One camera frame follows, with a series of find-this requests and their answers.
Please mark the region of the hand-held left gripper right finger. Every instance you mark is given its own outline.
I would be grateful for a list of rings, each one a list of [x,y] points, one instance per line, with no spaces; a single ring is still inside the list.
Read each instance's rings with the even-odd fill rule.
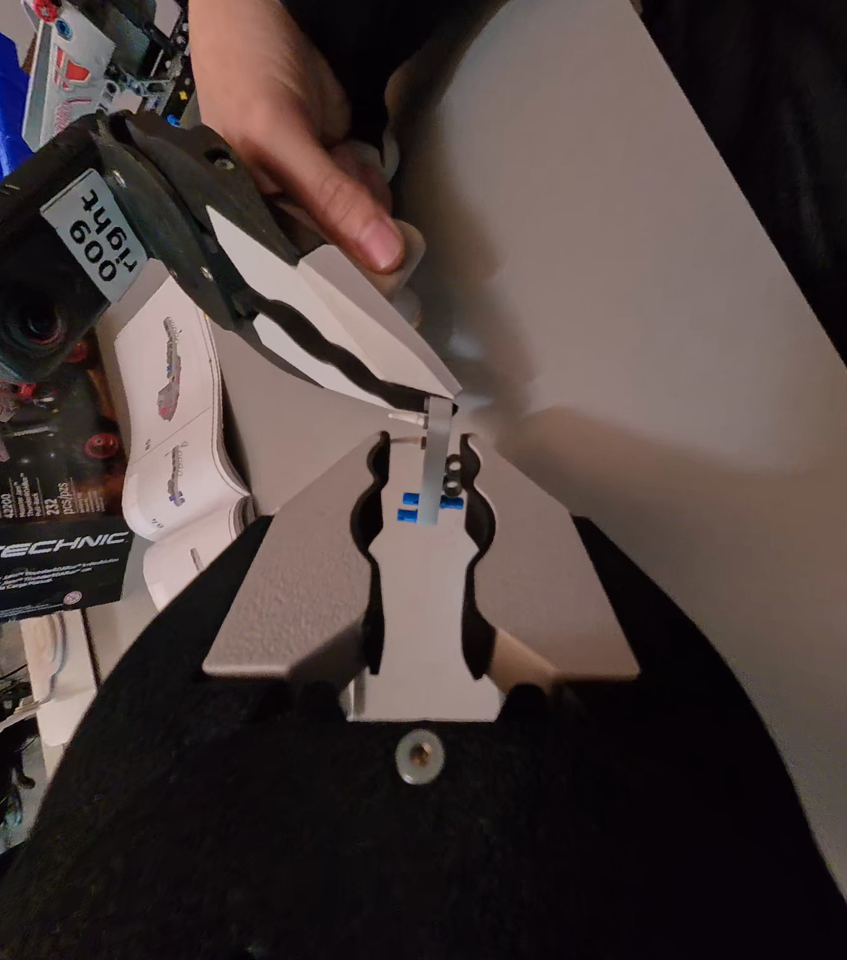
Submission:
[[[569,510],[476,434],[460,438],[462,646],[495,685],[632,681],[641,668]]]

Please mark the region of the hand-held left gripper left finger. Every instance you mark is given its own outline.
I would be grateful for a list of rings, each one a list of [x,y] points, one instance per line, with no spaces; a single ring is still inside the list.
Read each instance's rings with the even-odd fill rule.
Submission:
[[[371,435],[272,516],[202,668],[213,677],[351,681],[379,672],[382,491],[391,439]]]

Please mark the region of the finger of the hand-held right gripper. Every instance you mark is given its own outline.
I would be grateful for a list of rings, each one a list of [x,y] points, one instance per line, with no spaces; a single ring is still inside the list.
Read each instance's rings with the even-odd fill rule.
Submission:
[[[254,299],[253,329],[262,354],[294,377],[325,390],[387,409],[393,415],[429,414],[430,394],[383,380],[356,354],[331,342],[294,308]]]
[[[456,402],[461,386],[433,348],[336,246],[318,246],[292,266],[212,206],[215,239],[244,282],[243,303],[294,308],[377,377]]]

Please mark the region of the grey toy beam blue pins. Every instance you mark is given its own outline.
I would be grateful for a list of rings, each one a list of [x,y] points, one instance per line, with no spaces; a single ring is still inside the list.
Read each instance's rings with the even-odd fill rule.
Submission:
[[[422,430],[422,469],[416,493],[407,492],[397,511],[397,520],[417,525],[436,525],[441,511],[463,511],[465,499],[442,496],[450,445],[455,406],[451,399],[430,395],[425,399],[424,411],[412,413],[394,411],[389,418]]]

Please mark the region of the person's right hand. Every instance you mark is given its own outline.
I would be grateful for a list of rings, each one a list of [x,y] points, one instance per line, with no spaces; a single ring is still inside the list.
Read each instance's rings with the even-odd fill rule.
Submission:
[[[363,267],[402,266],[382,169],[355,148],[344,89],[283,4],[191,1],[188,14],[201,122],[262,193],[290,200]]]

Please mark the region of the white toy vehicle model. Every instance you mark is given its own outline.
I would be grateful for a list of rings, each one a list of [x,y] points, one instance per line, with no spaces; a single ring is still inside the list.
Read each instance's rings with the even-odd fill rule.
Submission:
[[[36,151],[91,114],[174,127],[194,98],[187,1],[23,1],[35,35],[22,136]]]

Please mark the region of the open white instruction booklet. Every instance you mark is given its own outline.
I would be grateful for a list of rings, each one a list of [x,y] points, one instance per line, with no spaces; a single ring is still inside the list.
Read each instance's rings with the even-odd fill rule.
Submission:
[[[166,280],[114,347],[129,413],[123,514],[149,544],[144,582],[163,610],[240,536],[255,505],[225,447],[221,367],[200,307]]]

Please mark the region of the black toy set box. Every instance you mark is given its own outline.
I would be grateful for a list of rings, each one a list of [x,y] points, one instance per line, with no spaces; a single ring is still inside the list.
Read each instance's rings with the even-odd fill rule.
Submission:
[[[0,380],[0,624],[120,599],[126,470],[94,333],[45,379]]]

